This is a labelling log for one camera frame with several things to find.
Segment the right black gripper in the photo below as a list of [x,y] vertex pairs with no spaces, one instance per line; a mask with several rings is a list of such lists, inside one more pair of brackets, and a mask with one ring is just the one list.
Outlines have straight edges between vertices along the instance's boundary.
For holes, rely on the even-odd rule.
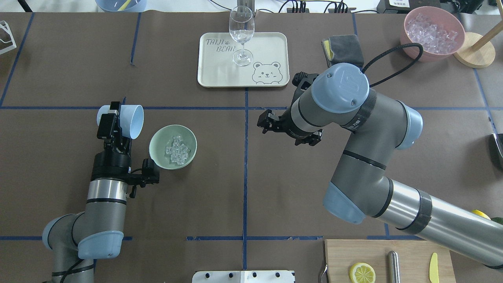
[[277,116],[272,110],[264,111],[257,120],[257,127],[263,129],[262,134],[266,134],[268,131],[284,132],[295,139],[296,146],[300,144],[315,146],[321,141],[323,130],[307,132],[296,124],[296,122],[302,123],[305,121],[299,107],[292,106],[284,111],[281,116]]

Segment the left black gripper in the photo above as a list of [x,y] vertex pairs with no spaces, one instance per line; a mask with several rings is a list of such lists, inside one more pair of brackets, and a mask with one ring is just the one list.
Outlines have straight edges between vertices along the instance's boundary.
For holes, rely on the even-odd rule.
[[95,155],[91,181],[110,179],[127,183],[132,142],[125,136],[116,137],[119,132],[118,114],[118,110],[110,110],[100,118],[97,138],[103,140],[104,150]]

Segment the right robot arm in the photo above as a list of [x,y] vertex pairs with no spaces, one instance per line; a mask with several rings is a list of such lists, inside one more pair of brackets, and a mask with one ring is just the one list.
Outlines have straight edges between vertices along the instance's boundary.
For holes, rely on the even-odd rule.
[[373,217],[502,271],[501,224],[385,176],[394,151],[411,147],[420,136],[418,111],[376,92],[350,63],[304,78],[310,86],[297,84],[284,113],[265,111],[257,125],[263,133],[284,132],[297,145],[316,145],[331,123],[351,132],[323,199],[327,211],[353,224]]

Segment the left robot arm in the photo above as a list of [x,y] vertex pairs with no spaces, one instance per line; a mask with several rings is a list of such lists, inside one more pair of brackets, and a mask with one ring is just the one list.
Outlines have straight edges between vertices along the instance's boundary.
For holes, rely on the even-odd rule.
[[120,254],[127,199],[135,195],[128,188],[136,190],[150,180],[143,169],[131,169],[132,141],[143,128],[143,107],[113,102],[99,109],[96,121],[103,150],[94,157],[85,210],[55,218],[42,233],[44,246],[54,254],[52,283],[92,283],[94,261]]

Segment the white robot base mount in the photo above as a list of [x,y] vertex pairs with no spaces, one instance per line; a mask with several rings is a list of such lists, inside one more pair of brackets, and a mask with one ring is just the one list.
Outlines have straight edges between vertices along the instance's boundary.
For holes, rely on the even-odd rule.
[[295,272],[290,270],[225,270],[199,271],[192,283],[295,283]]

